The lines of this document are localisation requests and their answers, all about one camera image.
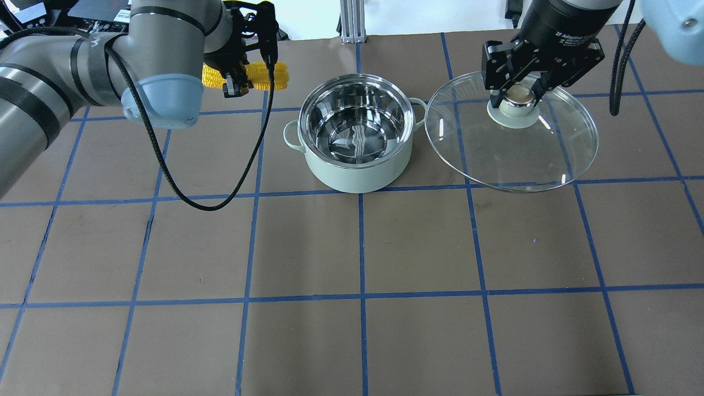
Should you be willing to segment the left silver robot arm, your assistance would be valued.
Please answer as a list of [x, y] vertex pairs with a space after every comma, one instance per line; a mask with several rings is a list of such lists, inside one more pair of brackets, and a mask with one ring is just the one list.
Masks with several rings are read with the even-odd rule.
[[2, 41], [2, 195], [84, 106], [121, 106], [126, 118], [186, 129], [200, 116], [203, 65], [224, 95], [253, 87], [246, 54], [278, 60], [271, 2], [133, 1], [126, 33], [27, 29]]

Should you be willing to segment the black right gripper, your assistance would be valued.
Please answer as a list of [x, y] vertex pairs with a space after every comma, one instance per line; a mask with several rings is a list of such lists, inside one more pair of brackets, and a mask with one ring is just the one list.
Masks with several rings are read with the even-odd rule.
[[557, 87], [570, 87], [604, 60], [598, 33], [606, 24], [604, 1], [533, 1], [508, 42], [483, 45], [483, 87], [499, 108], [515, 84], [535, 73], [535, 106]]

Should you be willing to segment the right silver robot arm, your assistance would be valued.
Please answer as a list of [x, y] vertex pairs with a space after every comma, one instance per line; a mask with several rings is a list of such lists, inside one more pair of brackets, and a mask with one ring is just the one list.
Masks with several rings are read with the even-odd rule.
[[[570, 87], [605, 57], [597, 35], [619, 8], [619, 1], [533, 1], [523, 13], [521, 1], [508, 1], [507, 17], [518, 33], [510, 42], [483, 45], [482, 78], [490, 91], [489, 105], [498, 108], [508, 91], [533, 72], [530, 87], [535, 101], [558, 87]], [[642, 18], [627, 37], [635, 2], [629, 2], [609, 83], [609, 112], [619, 113], [624, 73], [643, 29], [650, 27], [665, 52], [689, 65], [703, 62], [701, 1], [643, 1]]]

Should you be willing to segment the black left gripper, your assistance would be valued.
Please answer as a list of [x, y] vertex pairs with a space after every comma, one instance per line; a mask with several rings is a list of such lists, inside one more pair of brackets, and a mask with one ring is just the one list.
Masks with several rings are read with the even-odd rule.
[[205, 63], [222, 72], [224, 98], [244, 97], [254, 89], [245, 64], [246, 54], [259, 50], [268, 70], [278, 62], [279, 23], [271, 2], [230, 2], [224, 5], [218, 24], [224, 26], [224, 42], [205, 50]]

